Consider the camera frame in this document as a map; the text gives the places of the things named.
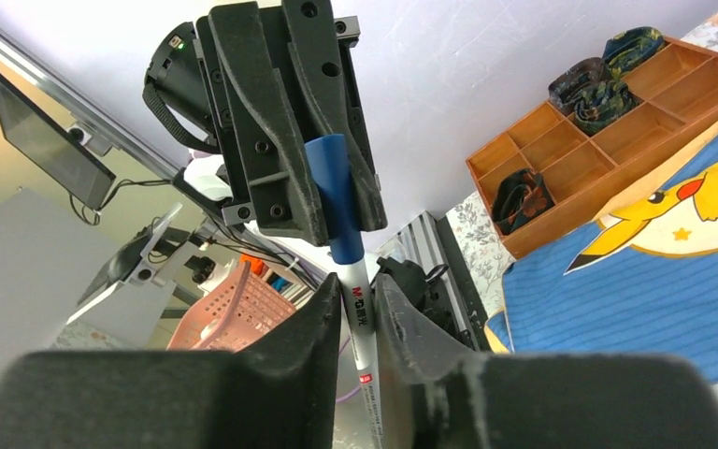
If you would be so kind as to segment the blue marker cap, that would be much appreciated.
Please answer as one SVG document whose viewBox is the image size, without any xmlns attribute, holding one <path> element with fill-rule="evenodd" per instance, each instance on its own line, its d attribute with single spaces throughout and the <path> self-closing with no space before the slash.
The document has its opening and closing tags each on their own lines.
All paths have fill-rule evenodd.
<svg viewBox="0 0 718 449">
<path fill-rule="evenodd" d="M 305 144 L 309 168 L 323 203 L 329 238 L 350 239 L 352 218 L 351 172 L 345 137 L 332 134 Z"/>
</svg>

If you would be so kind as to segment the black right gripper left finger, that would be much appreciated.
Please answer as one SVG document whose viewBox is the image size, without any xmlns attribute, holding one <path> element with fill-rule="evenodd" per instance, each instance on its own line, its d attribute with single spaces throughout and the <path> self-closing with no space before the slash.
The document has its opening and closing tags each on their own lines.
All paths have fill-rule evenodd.
<svg viewBox="0 0 718 449">
<path fill-rule="evenodd" d="M 47 351 L 0 376 L 0 448 L 328 448 L 340 284 L 249 347 Z"/>
</svg>

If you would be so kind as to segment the blue capped whiteboard marker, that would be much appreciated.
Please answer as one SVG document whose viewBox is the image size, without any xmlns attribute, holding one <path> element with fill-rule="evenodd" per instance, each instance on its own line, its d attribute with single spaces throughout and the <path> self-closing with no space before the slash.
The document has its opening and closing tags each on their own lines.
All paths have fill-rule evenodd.
<svg viewBox="0 0 718 449">
<path fill-rule="evenodd" d="M 362 237 L 355 233 L 333 242 L 331 254 L 342 289 L 342 302 L 352 338 L 354 362 L 364 399 L 373 445 L 384 443 L 381 418 L 378 345 L 374 299 L 364 261 Z"/>
</svg>

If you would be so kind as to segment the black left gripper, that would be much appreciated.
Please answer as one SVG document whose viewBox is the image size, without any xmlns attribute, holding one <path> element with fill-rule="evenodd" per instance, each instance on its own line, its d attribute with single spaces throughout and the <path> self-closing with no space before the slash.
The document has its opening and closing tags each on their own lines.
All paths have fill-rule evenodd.
<svg viewBox="0 0 718 449">
<path fill-rule="evenodd" d="M 355 18 L 328 1 L 254 2 L 214 7 L 194 25 L 196 60 L 226 164 L 227 225 L 256 222 L 267 236 L 328 241 L 305 144 L 346 138 L 352 214 L 366 232 L 388 225 L 367 138 L 351 50 Z"/>
</svg>

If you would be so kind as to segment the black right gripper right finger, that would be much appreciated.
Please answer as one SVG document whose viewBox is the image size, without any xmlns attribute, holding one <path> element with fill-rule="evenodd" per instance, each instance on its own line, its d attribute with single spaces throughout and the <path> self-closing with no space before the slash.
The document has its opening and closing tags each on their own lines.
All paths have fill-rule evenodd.
<svg viewBox="0 0 718 449">
<path fill-rule="evenodd" d="M 467 348 L 376 281 L 387 448 L 718 448 L 718 398 L 664 355 Z"/>
</svg>

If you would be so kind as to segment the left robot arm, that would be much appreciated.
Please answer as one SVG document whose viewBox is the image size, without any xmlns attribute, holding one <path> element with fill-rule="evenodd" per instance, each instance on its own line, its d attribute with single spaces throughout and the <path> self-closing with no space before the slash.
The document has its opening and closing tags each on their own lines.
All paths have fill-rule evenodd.
<svg viewBox="0 0 718 449">
<path fill-rule="evenodd" d="M 305 154 L 309 141 L 345 138 L 358 226 L 388 224 L 351 50 L 360 28 L 327 1 L 213 8 L 159 45 L 143 100 L 184 147 L 219 156 L 229 193 L 209 199 L 173 182 L 216 222 L 255 222 L 268 236 L 327 242 L 324 207 Z"/>
</svg>

